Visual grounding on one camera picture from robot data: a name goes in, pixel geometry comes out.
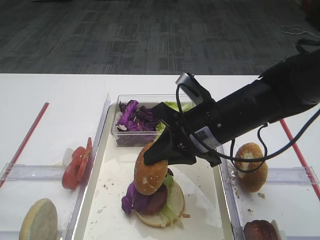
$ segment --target gray carpet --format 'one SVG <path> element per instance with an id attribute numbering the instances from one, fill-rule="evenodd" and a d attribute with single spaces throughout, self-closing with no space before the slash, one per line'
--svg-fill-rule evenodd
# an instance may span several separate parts
<path id="1" fill-rule="evenodd" d="M 294 0 L 0 1 L 0 73 L 258 75 L 296 54 Z"/>

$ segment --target white label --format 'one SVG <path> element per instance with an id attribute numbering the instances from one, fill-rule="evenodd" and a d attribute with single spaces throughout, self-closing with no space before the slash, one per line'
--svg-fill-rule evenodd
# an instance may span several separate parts
<path id="1" fill-rule="evenodd" d="M 198 138 L 200 138 L 205 144 L 207 144 L 211 149 L 215 149 L 221 145 L 220 142 L 217 141 L 217 139 L 212 135 L 210 129 L 208 126 L 205 126 L 197 131 L 194 132 Z M 204 146 L 201 145 L 200 142 L 198 142 L 195 137 L 190 134 L 189 138 L 193 142 L 193 144 L 196 146 L 196 148 L 202 152 L 207 153 L 209 152 Z"/>

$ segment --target red tape line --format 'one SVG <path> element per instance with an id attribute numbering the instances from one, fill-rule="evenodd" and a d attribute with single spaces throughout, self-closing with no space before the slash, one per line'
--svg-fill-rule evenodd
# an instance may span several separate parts
<path id="1" fill-rule="evenodd" d="M 289 130 L 289 127 L 288 125 L 286 124 L 285 120 L 281 119 L 280 120 L 280 123 L 283 127 L 283 130 L 285 131 L 285 134 L 286 136 L 288 137 L 288 139 L 291 141 L 293 139 L 293 136 Z M 293 144 L 293 149 L 295 151 L 295 154 L 297 155 L 298 159 L 300 160 L 300 163 L 303 167 L 309 167 L 308 164 L 307 164 L 307 161 L 305 160 L 304 156 L 302 155 L 298 145 L 296 143 Z M 308 175 L 308 177 L 310 178 L 310 180 L 312 182 L 315 182 L 315 177 L 314 175 L 312 174 L 312 172 L 309 171 L 309 169 L 307 168 L 306 169 L 306 173 Z M 312 187 L 315 191 L 315 194 L 317 195 L 319 201 L 320 201 L 320 188 L 319 188 L 319 185 L 318 184 L 312 184 Z"/>
<path id="2" fill-rule="evenodd" d="M 25 135 L 25 137 L 24 137 L 22 143 L 20 144 L 18 150 L 17 150 L 16 153 L 14 154 L 14 156 L 13 156 L 11 162 L 10 162 L 10 165 L 9 165 L 8 169 L 7 169 L 6 172 L 5 172 L 4 179 L 0 181 L 0 188 L 1 188 L 2 185 L 5 183 L 5 181 L 6 181 L 7 177 L 8 177 L 8 175 L 9 175 L 9 173 L 11 172 L 12 168 L 14 167 L 14 165 L 15 165 L 16 161 L 18 160 L 19 156 L 21 155 L 22 151 L 24 150 L 24 148 L 25 148 L 28 140 L 30 139 L 32 133 L 33 133 L 34 130 L 36 129 L 36 127 L 37 127 L 38 123 L 40 122 L 42 116 L 45 114 L 45 111 L 47 110 L 48 106 L 49 106 L 49 103 L 48 103 L 48 102 L 46 102 L 46 103 L 43 105 L 41 111 L 39 112 L 38 116 L 37 116 L 36 119 L 34 120 L 31 128 L 29 129 L 28 133 Z"/>

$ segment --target top bun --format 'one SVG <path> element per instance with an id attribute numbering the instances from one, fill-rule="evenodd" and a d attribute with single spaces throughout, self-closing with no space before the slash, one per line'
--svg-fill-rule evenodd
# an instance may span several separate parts
<path id="1" fill-rule="evenodd" d="M 259 159 L 264 155 L 259 147 L 259 145 L 250 142 L 239 148 L 236 153 L 236 158 L 240 159 Z M 261 162 L 241 162 L 237 161 L 235 165 L 245 171 L 250 171 L 259 167 Z M 268 177 L 268 165 L 266 162 L 256 171 L 252 173 L 238 172 L 239 182 L 241 186 L 250 193 L 255 193 L 259 191 L 262 186 L 266 183 Z"/>
<path id="2" fill-rule="evenodd" d="M 133 184 L 143 195 L 154 194 L 162 185 L 168 172 L 168 160 L 162 160 L 152 165 L 145 165 L 144 153 L 152 146 L 147 144 L 140 152 L 134 166 Z"/>

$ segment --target robotic arm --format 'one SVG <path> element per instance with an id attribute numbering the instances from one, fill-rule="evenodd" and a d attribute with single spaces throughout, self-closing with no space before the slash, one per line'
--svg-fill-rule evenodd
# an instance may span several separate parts
<path id="1" fill-rule="evenodd" d="M 177 102 L 182 88 L 196 106 L 184 114 L 163 102 L 152 109 L 154 117 L 166 128 L 144 153 L 144 162 L 150 165 L 168 159 L 170 165 L 192 165 L 197 156 L 214 167 L 221 160 L 202 143 L 215 149 L 261 125 L 305 112 L 320 102 L 320 50 L 287 58 L 218 102 L 190 73 L 181 74 L 176 84 Z"/>

